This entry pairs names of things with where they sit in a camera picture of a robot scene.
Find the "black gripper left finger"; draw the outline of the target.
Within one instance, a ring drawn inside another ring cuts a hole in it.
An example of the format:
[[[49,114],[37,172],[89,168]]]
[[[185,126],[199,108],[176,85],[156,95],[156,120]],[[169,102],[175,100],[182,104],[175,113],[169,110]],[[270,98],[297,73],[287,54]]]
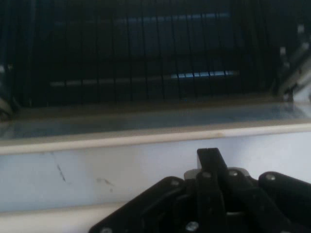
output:
[[[225,163],[217,148],[198,149],[201,170],[190,179],[166,177],[90,228],[91,233],[225,232],[219,177]]]

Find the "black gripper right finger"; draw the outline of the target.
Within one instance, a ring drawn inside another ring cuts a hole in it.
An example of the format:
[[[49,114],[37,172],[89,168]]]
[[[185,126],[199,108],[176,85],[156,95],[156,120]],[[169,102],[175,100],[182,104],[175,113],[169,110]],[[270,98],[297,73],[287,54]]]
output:
[[[257,180],[228,168],[217,148],[207,150],[209,233],[309,233],[310,183],[265,172]]]

